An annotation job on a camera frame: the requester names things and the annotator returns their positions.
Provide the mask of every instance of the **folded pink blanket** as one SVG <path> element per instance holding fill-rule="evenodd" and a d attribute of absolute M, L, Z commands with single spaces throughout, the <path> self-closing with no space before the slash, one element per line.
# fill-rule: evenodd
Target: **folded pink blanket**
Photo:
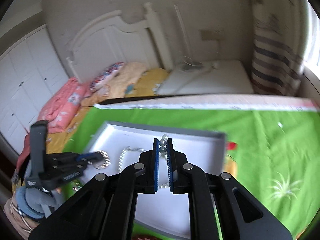
<path fill-rule="evenodd" d="M 88 88 L 73 77 L 55 93 L 41 109 L 38 120 L 48 120 L 48 132 L 64 131 L 75 116 L 80 102 Z"/>

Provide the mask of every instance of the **green tablecloth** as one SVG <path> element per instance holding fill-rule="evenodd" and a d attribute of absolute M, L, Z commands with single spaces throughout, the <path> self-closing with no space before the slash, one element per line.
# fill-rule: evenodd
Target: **green tablecloth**
<path fill-rule="evenodd" d="M 320 207 L 320 117 L 316 112 L 92 108 L 65 151 L 82 152 L 105 121 L 218 130 L 238 144 L 229 152 L 237 179 L 295 237 Z M 141 232 L 140 226 L 135 231 Z"/>

